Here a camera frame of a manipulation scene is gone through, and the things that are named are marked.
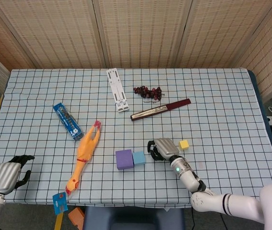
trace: grid tablecloth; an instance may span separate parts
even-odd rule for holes
[[[0,163],[34,155],[24,167],[28,184],[8,202],[52,203],[65,190],[79,142],[53,111],[62,102],[86,133],[102,122],[100,142],[70,203],[190,207],[190,194],[168,162],[154,162],[149,140],[171,138],[190,147],[180,154],[216,193],[258,197],[272,184],[272,146],[246,69],[119,69],[129,111],[118,113],[104,69],[13,70],[0,110]],[[146,103],[133,87],[160,86],[159,103]],[[130,115],[190,98],[192,104],[131,121]],[[119,171],[115,151],[143,150],[146,164]]]

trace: cube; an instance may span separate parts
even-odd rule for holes
[[[130,149],[116,151],[117,169],[131,169],[134,167],[133,154]]]
[[[189,147],[189,144],[188,144],[188,141],[187,140],[181,140],[180,141],[180,148],[182,149],[182,150],[185,150],[185,149],[187,149]]]
[[[141,165],[146,163],[146,157],[143,151],[133,152],[134,165]]]

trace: grapes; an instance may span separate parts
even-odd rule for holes
[[[160,87],[157,87],[156,89],[153,88],[152,90],[149,90],[148,87],[146,86],[141,86],[141,87],[134,87],[133,88],[135,94],[140,94],[141,97],[143,98],[151,98],[154,99],[155,101],[161,100],[161,89]]]

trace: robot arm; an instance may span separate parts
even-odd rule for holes
[[[262,188],[261,201],[243,195],[216,195],[200,180],[186,159],[179,156],[179,150],[170,139],[159,138],[149,141],[147,149],[153,159],[170,161],[173,171],[192,193],[191,204],[195,210],[199,212],[215,211],[251,219],[264,223],[266,230],[272,230],[272,184]]]
[[[21,181],[17,181],[22,167],[27,161],[33,160],[34,156],[22,155],[15,156],[9,162],[0,164],[0,214],[5,205],[5,195],[12,192],[13,189],[27,183],[31,171],[28,170]]]

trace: rubber chicken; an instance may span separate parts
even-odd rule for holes
[[[100,137],[100,127],[101,127],[101,122],[96,120],[96,122],[91,127],[89,132],[80,140],[75,170],[72,177],[70,178],[70,180],[68,181],[66,185],[66,193],[68,195],[70,195],[71,192],[77,189],[79,186],[79,176],[81,175],[85,164],[88,161],[90,161],[93,151],[98,144],[99,137]],[[95,128],[96,128],[95,137],[91,139],[91,134]]]

